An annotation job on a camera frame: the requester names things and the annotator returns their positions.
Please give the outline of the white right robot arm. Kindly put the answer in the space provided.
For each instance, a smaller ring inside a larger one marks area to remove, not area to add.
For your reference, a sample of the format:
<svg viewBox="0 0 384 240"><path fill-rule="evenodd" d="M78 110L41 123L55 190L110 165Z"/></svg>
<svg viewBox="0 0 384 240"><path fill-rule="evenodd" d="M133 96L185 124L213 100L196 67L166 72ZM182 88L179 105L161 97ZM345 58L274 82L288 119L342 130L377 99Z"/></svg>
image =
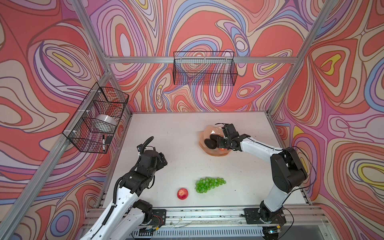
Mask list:
<svg viewBox="0 0 384 240"><path fill-rule="evenodd" d="M258 214L263 223L271 223L290 194L308 178L297 151L270 146L247 134L240 135L233 124L223 124L222 131L223 136L210 135L216 148L245 152L270 163L274 185L261 202Z"/></svg>

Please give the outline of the dark fake avocado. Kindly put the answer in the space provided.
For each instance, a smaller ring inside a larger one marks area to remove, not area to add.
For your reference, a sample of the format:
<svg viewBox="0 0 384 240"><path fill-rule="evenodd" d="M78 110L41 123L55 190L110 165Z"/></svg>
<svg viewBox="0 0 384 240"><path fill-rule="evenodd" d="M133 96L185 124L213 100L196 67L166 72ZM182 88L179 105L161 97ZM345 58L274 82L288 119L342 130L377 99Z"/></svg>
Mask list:
<svg viewBox="0 0 384 240"><path fill-rule="evenodd" d="M217 142L213 141L211 139L205 139L204 143L207 146L207 148L209 148L211 150L215 150L217 148Z"/></svg>
<svg viewBox="0 0 384 240"><path fill-rule="evenodd" d="M216 135L216 134L211 134L210 139L213 141L216 141L216 142L220 142L220 141L224 140L224 138L222 136Z"/></svg>

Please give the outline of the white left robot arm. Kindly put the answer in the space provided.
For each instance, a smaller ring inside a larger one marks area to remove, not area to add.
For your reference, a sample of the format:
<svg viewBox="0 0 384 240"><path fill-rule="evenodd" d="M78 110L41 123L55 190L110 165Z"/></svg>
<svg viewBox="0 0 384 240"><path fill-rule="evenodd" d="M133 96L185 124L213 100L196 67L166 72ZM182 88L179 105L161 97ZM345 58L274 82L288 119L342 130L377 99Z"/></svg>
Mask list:
<svg viewBox="0 0 384 240"><path fill-rule="evenodd" d="M112 201L82 240L125 240L138 226L152 221L153 205L140 195L153 187L156 172L168 164L164 154L149 145L153 139L137 146L138 161L115 182Z"/></svg>

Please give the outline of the green fake grape bunch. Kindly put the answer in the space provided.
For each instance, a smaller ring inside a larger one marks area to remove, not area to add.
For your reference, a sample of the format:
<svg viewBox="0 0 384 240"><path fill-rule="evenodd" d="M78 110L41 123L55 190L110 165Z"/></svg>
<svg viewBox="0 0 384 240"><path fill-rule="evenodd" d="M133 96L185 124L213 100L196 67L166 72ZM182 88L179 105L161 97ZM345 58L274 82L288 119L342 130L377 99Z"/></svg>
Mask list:
<svg viewBox="0 0 384 240"><path fill-rule="evenodd" d="M195 183L195 190L199 194L207 193L208 191L215 189L221 185L225 185L227 182L223 178L201 178Z"/></svg>

